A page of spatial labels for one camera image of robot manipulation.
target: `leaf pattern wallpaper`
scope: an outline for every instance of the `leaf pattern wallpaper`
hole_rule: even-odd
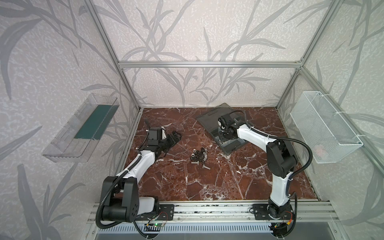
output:
[[[330,0],[95,0],[119,61],[297,61]],[[143,106],[272,106],[293,69],[124,69]]]
[[[323,35],[307,69],[384,153],[384,1],[345,0]],[[289,135],[301,138],[290,112],[303,91],[299,77],[279,109]],[[302,159],[307,157],[300,150]],[[313,187],[330,200],[350,239],[382,239],[384,178],[361,150],[334,164],[312,164]]]
[[[137,115],[83,6],[0,2],[0,239],[79,239]],[[90,93],[120,107],[87,163],[41,155]]]

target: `red marble surface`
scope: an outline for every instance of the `red marble surface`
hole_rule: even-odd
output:
[[[272,173],[266,166],[266,153],[248,143],[225,156],[211,135],[196,117],[211,108],[148,108],[144,109],[126,166],[136,157],[134,151],[145,138],[146,125],[163,126],[167,132],[176,130],[182,140],[166,155],[160,157],[139,182],[140,196],[157,196],[160,201],[181,200],[265,200],[269,198]],[[256,128],[277,136],[286,136],[275,108],[240,108]],[[208,150],[203,169],[190,162],[192,149]],[[315,199],[316,195],[304,172],[292,180],[290,192],[300,199]]]

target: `black tray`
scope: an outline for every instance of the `black tray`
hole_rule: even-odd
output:
[[[224,152],[225,155],[230,155],[233,151],[241,148],[242,146],[248,143],[248,141],[245,141],[243,139],[234,139],[221,142],[218,137],[219,126],[217,123],[217,119],[221,115],[230,113],[233,110],[234,109],[228,104],[223,103],[215,108],[212,108],[211,111],[196,117],[197,121],[199,121],[199,123],[204,127],[207,132],[209,132],[209,134],[211,134],[212,138],[220,146],[221,150]],[[241,113],[233,113],[231,114],[231,116],[244,120],[244,117]]]

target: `transparent bin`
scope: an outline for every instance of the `transparent bin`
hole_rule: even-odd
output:
[[[363,145],[340,112],[319,91],[303,92],[291,117],[317,163],[338,162]]]
[[[98,114],[95,124],[87,122],[100,105],[108,105]],[[117,111],[117,97],[97,96],[91,93],[62,130],[44,149],[42,155],[54,162],[87,162],[99,143],[100,137]],[[77,137],[77,133],[87,122],[91,129],[85,130],[88,136]]]

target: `green mat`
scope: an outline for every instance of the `green mat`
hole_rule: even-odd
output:
[[[74,138],[100,140],[118,107],[98,105]]]

